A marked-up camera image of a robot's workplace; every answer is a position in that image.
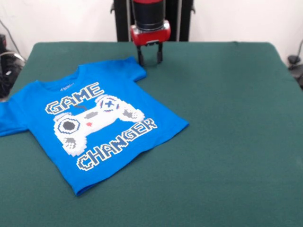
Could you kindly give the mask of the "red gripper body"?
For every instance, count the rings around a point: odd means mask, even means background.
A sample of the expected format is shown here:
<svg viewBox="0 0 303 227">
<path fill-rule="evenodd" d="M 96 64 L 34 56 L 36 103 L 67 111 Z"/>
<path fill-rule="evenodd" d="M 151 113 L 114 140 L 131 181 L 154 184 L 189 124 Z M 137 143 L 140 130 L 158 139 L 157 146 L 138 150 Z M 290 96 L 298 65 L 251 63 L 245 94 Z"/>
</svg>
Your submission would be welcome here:
<svg viewBox="0 0 303 227">
<path fill-rule="evenodd" d="M 155 31 L 143 31 L 136 25 L 130 26 L 130 34 L 135 46 L 146 46 L 152 43 L 166 42 L 170 38 L 171 28 L 168 20 L 164 20 L 163 26 Z"/>
</svg>

